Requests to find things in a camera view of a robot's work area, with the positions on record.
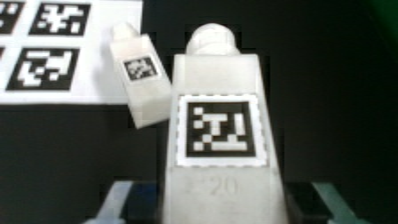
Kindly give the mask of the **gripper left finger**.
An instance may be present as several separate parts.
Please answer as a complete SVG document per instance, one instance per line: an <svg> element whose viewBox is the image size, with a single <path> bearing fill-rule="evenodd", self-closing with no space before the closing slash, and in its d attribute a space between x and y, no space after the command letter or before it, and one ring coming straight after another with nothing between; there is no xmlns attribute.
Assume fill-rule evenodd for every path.
<svg viewBox="0 0 398 224"><path fill-rule="evenodd" d="M158 185L152 181L115 181L96 216L81 224L156 224Z"/></svg>

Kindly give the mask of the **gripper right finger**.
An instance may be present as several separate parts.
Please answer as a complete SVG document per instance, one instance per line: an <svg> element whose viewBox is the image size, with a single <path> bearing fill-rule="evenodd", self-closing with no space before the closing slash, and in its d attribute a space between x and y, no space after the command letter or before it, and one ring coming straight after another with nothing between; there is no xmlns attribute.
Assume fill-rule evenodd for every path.
<svg viewBox="0 0 398 224"><path fill-rule="evenodd" d="M288 182L284 189L291 224L362 224L330 182Z"/></svg>

